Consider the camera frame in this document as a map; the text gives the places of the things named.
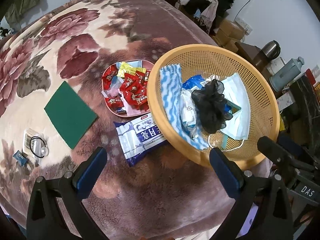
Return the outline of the cotton swab box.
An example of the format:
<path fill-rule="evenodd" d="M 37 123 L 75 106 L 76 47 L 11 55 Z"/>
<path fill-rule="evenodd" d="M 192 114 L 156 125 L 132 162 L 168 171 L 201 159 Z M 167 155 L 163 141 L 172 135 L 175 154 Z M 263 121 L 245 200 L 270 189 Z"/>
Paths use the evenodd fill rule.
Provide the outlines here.
<path fill-rule="evenodd" d="M 49 154 L 45 139 L 30 128 L 24 130 L 22 151 L 35 159 L 43 159 Z"/>

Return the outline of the green scouring pad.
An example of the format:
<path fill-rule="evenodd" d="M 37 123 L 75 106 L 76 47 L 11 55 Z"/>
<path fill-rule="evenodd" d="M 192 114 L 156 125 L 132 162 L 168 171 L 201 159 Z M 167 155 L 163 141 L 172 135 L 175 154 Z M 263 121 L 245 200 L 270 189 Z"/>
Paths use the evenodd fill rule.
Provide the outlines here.
<path fill-rule="evenodd" d="M 44 110 L 71 149 L 76 147 L 98 117 L 66 81 L 56 90 Z"/>

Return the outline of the black mesh scrunchie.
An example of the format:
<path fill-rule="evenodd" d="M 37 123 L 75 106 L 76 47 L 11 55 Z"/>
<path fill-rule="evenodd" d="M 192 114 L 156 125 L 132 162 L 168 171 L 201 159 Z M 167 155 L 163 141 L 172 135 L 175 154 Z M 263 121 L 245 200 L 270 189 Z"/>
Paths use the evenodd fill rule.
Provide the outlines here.
<path fill-rule="evenodd" d="M 227 109 L 227 99 L 224 94 L 224 85 L 213 79 L 201 89 L 192 92 L 191 98 L 198 110 L 198 117 L 202 128 L 209 134 L 226 128 L 226 121 L 233 118 L 230 109 Z"/>

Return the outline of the orange plastic basket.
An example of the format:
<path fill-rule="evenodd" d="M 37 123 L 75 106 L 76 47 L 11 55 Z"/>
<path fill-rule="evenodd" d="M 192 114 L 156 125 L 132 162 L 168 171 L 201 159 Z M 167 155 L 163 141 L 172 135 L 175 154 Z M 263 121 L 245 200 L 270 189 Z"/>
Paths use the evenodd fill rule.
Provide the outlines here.
<path fill-rule="evenodd" d="M 262 162 L 265 156 L 258 151 L 259 138 L 267 136 L 276 141 L 279 134 L 280 115 L 274 93 L 265 78 L 248 61 L 231 51 L 208 44 L 189 44 L 174 48 L 157 60 L 152 68 L 147 86 L 148 104 L 153 120 L 167 141 L 189 160 L 210 167 L 210 148 L 198 150 L 186 142 L 169 124 L 163 108 L 160 70 L 176 63 L 181 66 L 182 81 L 197 74 L 203 77 L 216 74 L 221 78 L 234 73 L 240 75 L 251 108 L 249 135 L 243 143 L 229 139 L 225 155 L 242 170 Z"/>

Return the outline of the clear plastic bag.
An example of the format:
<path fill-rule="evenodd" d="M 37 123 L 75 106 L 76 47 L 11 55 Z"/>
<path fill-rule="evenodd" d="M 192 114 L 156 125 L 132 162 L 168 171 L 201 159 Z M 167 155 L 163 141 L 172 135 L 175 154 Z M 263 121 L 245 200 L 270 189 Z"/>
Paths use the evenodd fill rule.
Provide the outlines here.
<path fill-rule="evenodd" d="M 199 127 L 199 121 L 195 104 L 191 98 L 190 90 L 182 88 L 180 93 L 179 109 L 183 129 L 191 139 L 196 139 L 198 137 L 197 129 Z"/>

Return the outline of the blue tissue packet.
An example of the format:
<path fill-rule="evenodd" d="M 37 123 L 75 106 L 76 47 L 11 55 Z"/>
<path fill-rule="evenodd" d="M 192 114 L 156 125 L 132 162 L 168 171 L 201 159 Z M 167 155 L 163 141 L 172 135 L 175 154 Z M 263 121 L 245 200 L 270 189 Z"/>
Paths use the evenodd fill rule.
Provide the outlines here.
<path fill-rule="evenodd" d="M 206 84 L 210 82 L 210 79 L 204 79 L 201 75 L 195 75 L 182 83 L 182 91 L 193 92 L 194 90 L 204 90 Z"/>

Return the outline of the blue white striped cloth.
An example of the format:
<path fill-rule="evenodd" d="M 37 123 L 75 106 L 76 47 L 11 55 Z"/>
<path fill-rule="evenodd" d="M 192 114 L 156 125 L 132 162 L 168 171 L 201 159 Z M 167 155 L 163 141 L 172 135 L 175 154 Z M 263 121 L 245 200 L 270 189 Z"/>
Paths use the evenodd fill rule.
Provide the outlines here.
<path fill-rule="evenodd" d="M 182 76 L 181 66 L 179 64 L 170 64 L 160 69 L 160 90 L 163 108 L 169 124 L 173 127 L 174 131 L 194 148 L 198 150 L 208 148 L 208 142 L 203 139 L 199 127 L 197 129 L 198 137 L 196 139 L 191 139 L 182 127 L 179 109 Z"/>

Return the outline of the small blue sachet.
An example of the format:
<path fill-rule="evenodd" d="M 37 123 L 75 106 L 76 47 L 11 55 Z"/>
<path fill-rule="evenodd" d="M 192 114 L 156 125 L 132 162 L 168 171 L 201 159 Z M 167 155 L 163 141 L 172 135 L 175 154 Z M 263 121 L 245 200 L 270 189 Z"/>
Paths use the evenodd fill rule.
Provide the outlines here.
<path fill-rule="evenodd" d="M 28 161 L 28 159 L 20 151 L 17 151 L 13 155 L 13 158 L 17 160 L 21 167 L 25 166 Z"/>

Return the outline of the grey green thermos jug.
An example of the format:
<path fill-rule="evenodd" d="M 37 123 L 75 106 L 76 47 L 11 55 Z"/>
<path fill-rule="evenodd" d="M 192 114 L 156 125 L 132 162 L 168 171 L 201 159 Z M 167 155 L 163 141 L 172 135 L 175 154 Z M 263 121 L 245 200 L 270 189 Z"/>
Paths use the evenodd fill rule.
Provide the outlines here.
<path fill-rule="evenodd" d="M 269 78 L 272 88 L 276 92 L 281 92 L 288 83 L 301 73 L 303 65 L 304 59 L 300 56 L 288 61 L 276 74 Z"/>

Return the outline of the blue white wipes pack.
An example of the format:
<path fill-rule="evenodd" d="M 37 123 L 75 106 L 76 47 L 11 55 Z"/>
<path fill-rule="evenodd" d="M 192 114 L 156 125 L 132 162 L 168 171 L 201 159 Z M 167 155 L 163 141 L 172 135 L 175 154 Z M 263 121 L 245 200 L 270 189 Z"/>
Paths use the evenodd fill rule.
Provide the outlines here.
<path fill-rule="evenodd" d="M 127 122 L 114 122 L 114 126 L 129 167 L 135 166 L 148 153 L 168 143 L 151 113 Z"/>

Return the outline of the steel thermos flask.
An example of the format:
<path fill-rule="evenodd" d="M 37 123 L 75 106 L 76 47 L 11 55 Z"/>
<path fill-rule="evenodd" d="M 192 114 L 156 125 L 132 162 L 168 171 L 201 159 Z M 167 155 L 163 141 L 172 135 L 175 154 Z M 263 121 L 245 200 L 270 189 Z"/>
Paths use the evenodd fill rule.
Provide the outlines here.
<path fill-rule="evenodd" d="M 281 47 L 276 40 L 273 40 L 264 45 L 261 51 L 271 61 L 276 59 L 280 55 Z"/>

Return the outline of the pink candy dish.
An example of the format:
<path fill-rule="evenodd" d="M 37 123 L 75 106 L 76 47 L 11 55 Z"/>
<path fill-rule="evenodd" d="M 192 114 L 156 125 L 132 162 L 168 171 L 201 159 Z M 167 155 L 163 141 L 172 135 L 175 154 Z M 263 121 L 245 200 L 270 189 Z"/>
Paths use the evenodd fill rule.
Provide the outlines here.
<path fill-rule="evenodd" d="M 149 113 L 147 84 L 152 68 L 153 63 L 146 60 L 108 66 L 101 77 L 101 93 L 108 110 L 124 118 Z"/>

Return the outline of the floral plush blanket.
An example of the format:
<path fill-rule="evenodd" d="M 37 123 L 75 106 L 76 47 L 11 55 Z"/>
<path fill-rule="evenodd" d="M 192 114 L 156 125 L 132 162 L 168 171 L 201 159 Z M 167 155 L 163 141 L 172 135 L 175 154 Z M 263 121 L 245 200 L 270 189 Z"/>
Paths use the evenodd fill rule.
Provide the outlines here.
<path fill-rule="evenodd" d="M 35 180 L 59 178 L 96 147 L 108 162 L 84 206 L 110 239 L 193 235 L 221 224 L 233 201 L 215 172 L 166 144 L 129 167 L 101 93 L 104 70 L 117 61 L 156 62 L 186 44 L 213 44 L 164 0 L 73 0 L 1 41 L 1 207 L 25 226 Z M 44 108 L 66 81 L 97 119 L 74 149 Z M 25 129 L 46 141 L 49 154 L 22 151 Z M 13 155 L 27 159 L 21 167 Z"/>

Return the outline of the panda plush toy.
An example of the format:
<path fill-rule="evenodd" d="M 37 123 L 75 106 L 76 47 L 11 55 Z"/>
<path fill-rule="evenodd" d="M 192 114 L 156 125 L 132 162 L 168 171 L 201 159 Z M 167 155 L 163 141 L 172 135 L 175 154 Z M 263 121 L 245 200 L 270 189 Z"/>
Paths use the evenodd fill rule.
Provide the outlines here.
<path fill-rule="evenodd" d="M 14 31 L 12 29 L 7 29 L 7 28 L 0 27 L 0 40 L 4 39 L 5 37 L 8 37 L 8 36 L 12 35 L 13 32 Z"/>

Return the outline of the olive green jacket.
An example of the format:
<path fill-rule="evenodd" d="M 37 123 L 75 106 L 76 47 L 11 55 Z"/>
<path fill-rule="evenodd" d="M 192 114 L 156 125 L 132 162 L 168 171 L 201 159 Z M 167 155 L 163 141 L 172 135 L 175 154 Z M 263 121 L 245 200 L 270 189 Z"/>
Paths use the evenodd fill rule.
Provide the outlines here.
<path fill-rule="evenodd" d="M 4 15 L 7 23 L 11 27 L 19 24 L 23 15 L 38 5 L 39 2 L 40 0 L 13 0 Z"/>

